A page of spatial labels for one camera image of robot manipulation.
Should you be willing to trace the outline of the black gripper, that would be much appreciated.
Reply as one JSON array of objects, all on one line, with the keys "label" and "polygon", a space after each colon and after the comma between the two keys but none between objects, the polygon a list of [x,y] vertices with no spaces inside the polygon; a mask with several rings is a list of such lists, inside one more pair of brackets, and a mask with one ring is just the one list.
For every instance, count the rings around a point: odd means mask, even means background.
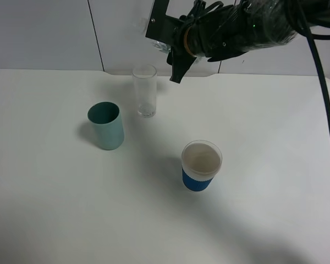
[{"label": "black gripper", "polygon": [[184,24],[173,34],[167,57],[167,63],[172,66],[170,81],[180,84],[196,57],[217,62],[246,53],[237,44],[248,24],[239,5],[210,5],[207,8],[196,5],[182,19]]}]

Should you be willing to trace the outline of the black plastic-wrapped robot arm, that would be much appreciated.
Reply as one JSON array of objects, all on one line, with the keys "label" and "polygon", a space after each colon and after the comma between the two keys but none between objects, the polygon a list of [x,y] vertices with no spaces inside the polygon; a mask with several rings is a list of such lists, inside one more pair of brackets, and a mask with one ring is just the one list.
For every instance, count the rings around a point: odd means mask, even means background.
[{"label": "black plastic-wrapped robot arm", "polygon": [[173,35],[170,80],[180,83],[198,57],[224,61],[288,44],[296,34],[305,35],[300,13],[308,26],[330,28],[330,1],[240,1],[228,6],[195,1]]}]

